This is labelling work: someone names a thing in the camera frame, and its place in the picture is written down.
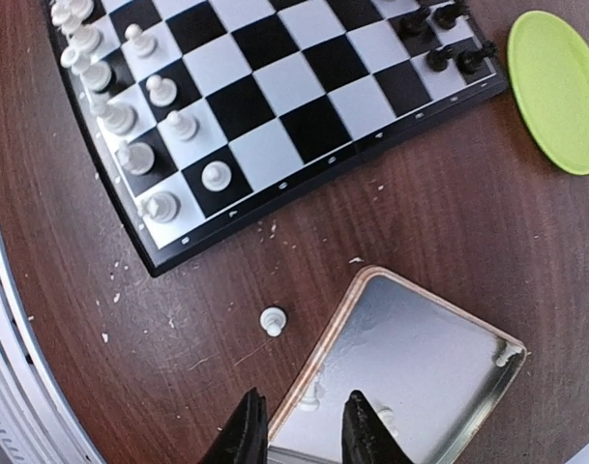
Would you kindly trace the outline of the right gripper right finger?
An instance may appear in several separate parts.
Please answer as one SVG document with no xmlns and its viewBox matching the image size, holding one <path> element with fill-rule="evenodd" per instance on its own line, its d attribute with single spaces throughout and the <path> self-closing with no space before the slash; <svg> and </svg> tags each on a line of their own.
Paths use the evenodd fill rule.
<svg viewBox="0 0 589 464">
<path fill-rule="evenodd" d="M 361 391 L 350 393 L 345 402 L 341 427 L 343 463 L 409 463 Z"/>
</svg>

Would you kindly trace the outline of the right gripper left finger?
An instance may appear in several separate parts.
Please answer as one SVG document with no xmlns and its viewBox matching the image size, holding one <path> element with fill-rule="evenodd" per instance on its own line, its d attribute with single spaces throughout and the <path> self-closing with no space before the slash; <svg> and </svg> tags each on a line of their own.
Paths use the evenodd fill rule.
<svg viewBox="0 0 589 464">
<path fill-rule="evenodd" d="M 252 388 L 242 397 L 200 463 L 263 464 L 267 459 L 266 398 Z"/>
</svg>

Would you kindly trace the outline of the metal wooden tray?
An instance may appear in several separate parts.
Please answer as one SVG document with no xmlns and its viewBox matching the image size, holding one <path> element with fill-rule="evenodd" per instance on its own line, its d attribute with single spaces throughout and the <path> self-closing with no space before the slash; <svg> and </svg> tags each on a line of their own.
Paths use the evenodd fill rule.
<svg viewBox="0 0 589 464">
<path fill-rule="evenodd" d="M 272 463 L 339 463 L 350 393 L 395 413 L 405 454 L 454 463 L 522 368 L 517 338 L 380 266 L 363 267 L 309 354 L 268 432 Z M 298 403 L 315 386 L 320 406 Z"/>
</svg>

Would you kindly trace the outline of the white pawn off tray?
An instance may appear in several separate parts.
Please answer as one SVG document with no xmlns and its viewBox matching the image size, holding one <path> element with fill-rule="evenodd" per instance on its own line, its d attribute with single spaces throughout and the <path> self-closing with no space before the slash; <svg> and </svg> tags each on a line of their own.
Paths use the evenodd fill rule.
<svg viewBox="0 0 589 464">
<path fill-rule="evenodd" d="M 270 306 L 262 311 L 259 322 L 268 336 L 277 337 L 287 323 L 287 316 L 281 308 Z"/>
</svg>

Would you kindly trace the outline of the black white chessboard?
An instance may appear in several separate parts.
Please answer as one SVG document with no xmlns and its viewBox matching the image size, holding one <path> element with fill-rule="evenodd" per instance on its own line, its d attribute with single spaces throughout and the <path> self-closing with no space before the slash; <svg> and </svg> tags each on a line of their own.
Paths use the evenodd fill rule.
<svg viewBox="0 0 589 464">
<path fill-rule="evenodd" d="M 44 1 L 49 42 L 68 100 L 107 193 L 144 266 L 159 276 L 350 166 L 502 93 L 508 86 L 496 54 L 474 74 L 457 67 L 464 49 L 487 39 L 463 1 Z M 61 26 L 102 31 L 86 54 L 106 62 L 112 79 L 89 91 L 60 64 L 69 45 Z M 158 42 L 139 58 L 125 38 L 138 24 Z M 426 63 L 450 45 L 443 72 Z M 146 80 L 177 85 L 176 100 L 157 107 Z M 90 100 L 126 102 L 133 130 L 107 131 Z M 165 121 L 177 110 L 198 122 L 180 140 Z M 140 176 L 117 159 L 119 143 L 144 142 L 152 169 Z M 229 186 L 201 182 L 204 167 L 225 162 Z M 177 217 L 153 222 L 140 200 L 170 191 Z"/>
</svg>

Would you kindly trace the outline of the white chess piece tall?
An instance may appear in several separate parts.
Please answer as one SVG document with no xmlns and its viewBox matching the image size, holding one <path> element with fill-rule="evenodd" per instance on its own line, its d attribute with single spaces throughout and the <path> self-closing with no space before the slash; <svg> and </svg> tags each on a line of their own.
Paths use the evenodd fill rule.
<svg viewBox="0 0 589 464">
<path fill-rule="evenodd" d="M 78 76 L 89 91 L 95 93 L 104 92 L 113 76 L 112 68 L 106 62 L 92 63 L 85 53 L 70 46 L 62 52 L 60 64 Z"/>
</svg>

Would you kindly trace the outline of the white bishop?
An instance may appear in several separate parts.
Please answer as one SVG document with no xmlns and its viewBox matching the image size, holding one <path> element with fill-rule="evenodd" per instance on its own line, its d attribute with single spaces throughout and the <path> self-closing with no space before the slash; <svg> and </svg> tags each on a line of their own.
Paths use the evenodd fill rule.
<svg viewBox="0 0 589 464">
<path fill-rule="evenodd" d="M 83 25 L 80 22 L 62 25 L 61 31 L 67 37 L 70 47 L 86 54 L 94 52 L 103 38 L 99 28 L 91 24 Z"/>
</svg>

